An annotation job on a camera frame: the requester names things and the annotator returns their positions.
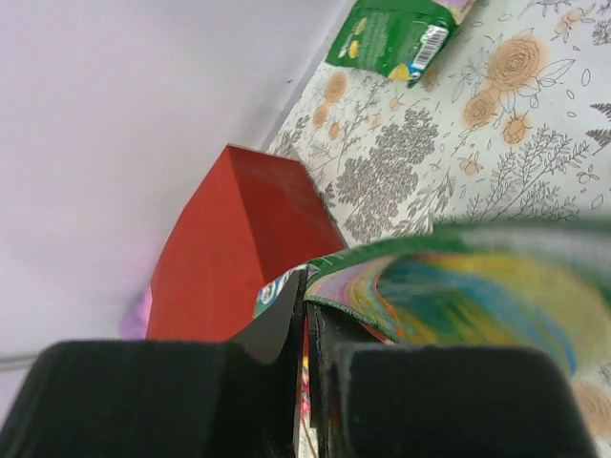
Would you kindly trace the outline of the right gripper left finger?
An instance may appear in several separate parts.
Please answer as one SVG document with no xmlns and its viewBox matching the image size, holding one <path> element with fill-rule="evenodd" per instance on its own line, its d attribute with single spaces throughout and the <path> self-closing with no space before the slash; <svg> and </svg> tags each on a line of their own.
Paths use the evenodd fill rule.
<svg viewBox="0 0 611 458">
<path fill-rule="evenodd" d="M 73 341 L 34 361 L 5 457 L 292 457 L 305 275 L 223 343 Z"/>
</svg>

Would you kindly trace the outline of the purple folded cloth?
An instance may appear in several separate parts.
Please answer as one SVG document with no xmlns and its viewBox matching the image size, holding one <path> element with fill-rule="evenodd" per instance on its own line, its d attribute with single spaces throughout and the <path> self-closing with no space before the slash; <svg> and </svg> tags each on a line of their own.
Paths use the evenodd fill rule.
<svg viewBox="0 0 611 458">
<path fill-rule="evenodd" d="M 127 341 L 143 340 L 148 328 L 151 307 L 152 291 L 147 289 L 142 299 L 133 305 L 119 322 L 119 337 Z"/>
</svg>

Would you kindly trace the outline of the floral table mat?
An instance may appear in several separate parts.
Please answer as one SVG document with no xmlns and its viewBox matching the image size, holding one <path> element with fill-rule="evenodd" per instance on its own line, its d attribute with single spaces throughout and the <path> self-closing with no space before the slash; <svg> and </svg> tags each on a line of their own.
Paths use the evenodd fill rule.
<svg viewBox="0 0 611 458">
<path fill-rule="evenodd" d="M 323 63 L 270 150 L 303 162 L 348 249 L 458 222 L 610 224 L 610 5 L 481 1 L 410 89 Z M 610 359 L 559 369 L 608 456 Z"/>
</svg>

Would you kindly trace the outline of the red paper bag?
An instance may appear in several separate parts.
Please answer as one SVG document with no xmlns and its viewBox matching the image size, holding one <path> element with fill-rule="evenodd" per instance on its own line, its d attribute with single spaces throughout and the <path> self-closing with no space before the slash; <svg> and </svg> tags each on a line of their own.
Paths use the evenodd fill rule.
<svg viewBox="0 0 611 458">
<path fill-rule="evenodd" d="M 345 246 L 300 162 L 228 145 L 163 247 L 146 336 L 225 341 L 264 286 Z"/>
</svg>

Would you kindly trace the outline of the green snack packet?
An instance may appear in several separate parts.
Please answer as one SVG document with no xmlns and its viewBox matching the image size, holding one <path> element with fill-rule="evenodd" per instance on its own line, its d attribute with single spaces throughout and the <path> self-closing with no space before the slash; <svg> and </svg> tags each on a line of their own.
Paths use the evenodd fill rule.
<svg viewBox="0 0 611 458">
<path fill-rule="evenodd" d="M 610 359 L 610 224 L 458 222 L 299 266 L 305 298 L 397 344 L 526 345 L 576 376 Z"/>
<path fill-rule="evenodd" d="M 473 0 L 359 0 L 326 56 L 327 64 L 378 73 L 412 87 L 456 36 Z"/>
</svg>

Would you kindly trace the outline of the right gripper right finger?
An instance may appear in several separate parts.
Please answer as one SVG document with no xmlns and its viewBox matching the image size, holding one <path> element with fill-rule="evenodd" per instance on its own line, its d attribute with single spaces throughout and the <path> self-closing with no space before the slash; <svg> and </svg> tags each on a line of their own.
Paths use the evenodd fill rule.
<svg viewBox="0 0 611 458">
<path fill-rule="evenodd" d="M 593 457 L 564 374 L 525 346 L 381 343 L 307 308 L 312 423 L 323 457 Z"/>
</svg>

